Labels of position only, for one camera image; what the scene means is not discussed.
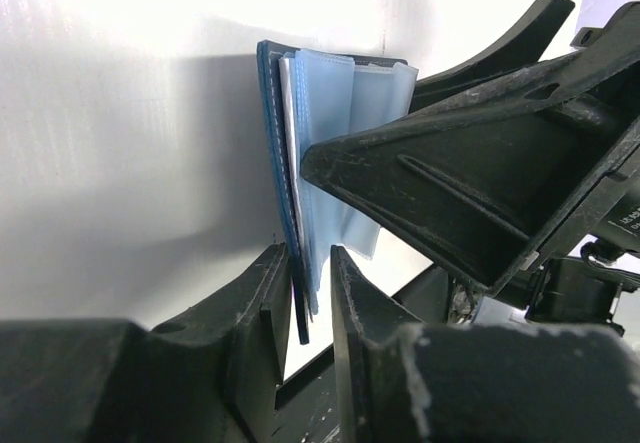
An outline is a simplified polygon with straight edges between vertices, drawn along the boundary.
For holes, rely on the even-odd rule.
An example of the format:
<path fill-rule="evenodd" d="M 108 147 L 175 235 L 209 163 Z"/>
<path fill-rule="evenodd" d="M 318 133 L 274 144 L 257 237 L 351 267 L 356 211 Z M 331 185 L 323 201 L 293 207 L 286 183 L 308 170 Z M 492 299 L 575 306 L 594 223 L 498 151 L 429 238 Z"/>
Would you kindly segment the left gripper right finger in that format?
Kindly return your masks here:
<path fill-rule="evenodd" d="M 594 325 L 429 324 L 331 250 L 346 442 L 635 442 L 639 360 Z"/>

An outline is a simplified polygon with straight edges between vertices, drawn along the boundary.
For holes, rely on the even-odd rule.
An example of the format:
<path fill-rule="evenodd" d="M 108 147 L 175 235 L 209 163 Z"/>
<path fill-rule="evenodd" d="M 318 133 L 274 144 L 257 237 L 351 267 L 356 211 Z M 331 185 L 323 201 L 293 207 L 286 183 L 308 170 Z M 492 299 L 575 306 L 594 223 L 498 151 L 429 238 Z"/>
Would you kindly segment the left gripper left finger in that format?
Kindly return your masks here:
<path fill-rule="evenodd" d="M 289 334 L 289 252 L 144 329 L 126 319 L 5 321 L 5 442 L 267 442 Z"/>

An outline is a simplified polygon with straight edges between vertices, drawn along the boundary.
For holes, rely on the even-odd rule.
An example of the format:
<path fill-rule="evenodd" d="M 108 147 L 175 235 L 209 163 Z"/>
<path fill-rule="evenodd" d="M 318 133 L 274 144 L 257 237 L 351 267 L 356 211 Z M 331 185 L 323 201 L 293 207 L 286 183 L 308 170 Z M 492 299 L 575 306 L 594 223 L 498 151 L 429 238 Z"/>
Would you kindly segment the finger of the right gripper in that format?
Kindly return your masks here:
<path fill-rule="evenodd" d="M 446 71 L 418 80 L 411 106 L 425 108 L 538 62 L 574 8 L 572 0 L 535 0 L 489 47 Z"/>

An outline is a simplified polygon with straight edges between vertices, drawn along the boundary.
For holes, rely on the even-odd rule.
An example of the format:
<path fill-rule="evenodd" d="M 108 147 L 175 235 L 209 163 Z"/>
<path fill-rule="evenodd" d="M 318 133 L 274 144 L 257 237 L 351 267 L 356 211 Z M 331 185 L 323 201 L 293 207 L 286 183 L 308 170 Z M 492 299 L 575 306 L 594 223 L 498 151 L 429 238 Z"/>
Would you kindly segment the blue card holder wallet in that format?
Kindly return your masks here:
<path fill-rule="evenodd" d="M 404 59 L 336 54 L 262 40 L 256 46 L 259 89 L 271 171 L 285 242 L 293 265 L 299 341 L 320 309 L 330 249 L 341 245 L 364 258 L 380 226 L 325 190 L 316 163 L 324 144 L 379 128 L 407 115 L 418 70 Z"/>

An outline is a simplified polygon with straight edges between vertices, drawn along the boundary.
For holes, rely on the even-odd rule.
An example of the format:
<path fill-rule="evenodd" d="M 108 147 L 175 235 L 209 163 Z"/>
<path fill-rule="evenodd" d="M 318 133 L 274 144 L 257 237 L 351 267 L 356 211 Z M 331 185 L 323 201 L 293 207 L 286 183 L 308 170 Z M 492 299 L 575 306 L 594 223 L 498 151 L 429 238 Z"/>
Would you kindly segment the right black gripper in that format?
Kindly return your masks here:
<path fill-rule="evenodd" d="M 532 272 L 536 323 L 612 326 L 639 289 L 639 4 L 574 52 L 324 144 L 323 189 L 435 263 L 497 293 Z"/>

